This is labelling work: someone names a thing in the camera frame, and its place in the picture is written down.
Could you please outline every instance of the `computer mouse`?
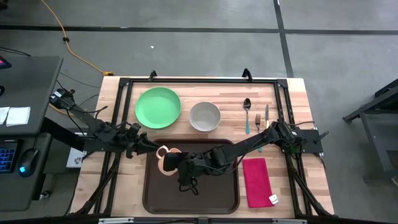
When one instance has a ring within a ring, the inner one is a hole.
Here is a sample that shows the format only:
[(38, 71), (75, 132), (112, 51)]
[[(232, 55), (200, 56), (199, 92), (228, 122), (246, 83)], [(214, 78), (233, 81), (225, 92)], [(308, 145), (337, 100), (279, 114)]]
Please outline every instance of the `computer mouse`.
[(33, 174), (39, 150), (35, 148), (25, 150), (18, 161), (18, 173), (21, 177), (28, 177)]

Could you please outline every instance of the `knife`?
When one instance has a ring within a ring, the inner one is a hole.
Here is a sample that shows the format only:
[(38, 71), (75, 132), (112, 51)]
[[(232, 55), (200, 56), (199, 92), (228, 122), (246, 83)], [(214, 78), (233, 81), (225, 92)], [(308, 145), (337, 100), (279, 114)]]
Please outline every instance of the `knife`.
[(265, 125), (266, 125), (266, 128), (268, 128), (268, 126), (269, 126), (269, 109), (268, 109), (268, 105), (266, 106), (266, 123), (265, 123)]

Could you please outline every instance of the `pink mug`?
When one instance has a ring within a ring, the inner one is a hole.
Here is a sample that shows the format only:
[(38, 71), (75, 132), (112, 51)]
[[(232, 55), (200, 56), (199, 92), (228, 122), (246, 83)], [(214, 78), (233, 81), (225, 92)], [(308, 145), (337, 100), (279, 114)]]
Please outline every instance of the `pink mug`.
[(162, 174), (164, 174), (164, 175), (171, 176), (171, 175), (173, 175), (174, 173), (176, 173), (178, 170), (177, 170), (177, 169), (172, 170), (172, 171), (164, 171), (164, 170), (163, 170), (164, 156), (160, 156), (160, 155), (159, 155), (159, 151), (162, 150), (162, 149), (164, 149), (164, 150), (166, 151), (166, 153), (168, 153), (168, 152), (181, 152), (181, 151), (180, 151), (179, 149), (177, 149), (177, 148), (168, 149), (166, 146), (161, 146), (161, 147), (158, 148), (158, 150), (156, 151), (156, 157), (159, 159), (159, 161), (157, 162), (157, 166), (158, 166), (158, 168), (159, 168), (159, 171), (160, 171)]

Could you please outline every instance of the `spoon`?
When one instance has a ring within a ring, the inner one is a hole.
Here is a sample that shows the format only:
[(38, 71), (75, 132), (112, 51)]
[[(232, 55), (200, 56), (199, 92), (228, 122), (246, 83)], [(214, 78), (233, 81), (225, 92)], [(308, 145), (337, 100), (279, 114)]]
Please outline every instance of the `spoon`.
[(251, 107), (251, 102), (249, 98), (246, 98), (243, 102), (243, 108), (246, 110), (246, 134), (250, 134), (249, 127), (249, 109)]

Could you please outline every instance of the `green plate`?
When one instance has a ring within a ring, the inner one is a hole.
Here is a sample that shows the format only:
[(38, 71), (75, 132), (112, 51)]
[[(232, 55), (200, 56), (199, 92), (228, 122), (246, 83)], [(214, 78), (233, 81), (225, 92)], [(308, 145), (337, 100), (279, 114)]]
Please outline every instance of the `green plate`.
[(155, 87), (142, 94), (136, 103), (136, 116), (148, 128), (164, 128), (172, 124), (181, 112), (178, 95), (171, 89)]

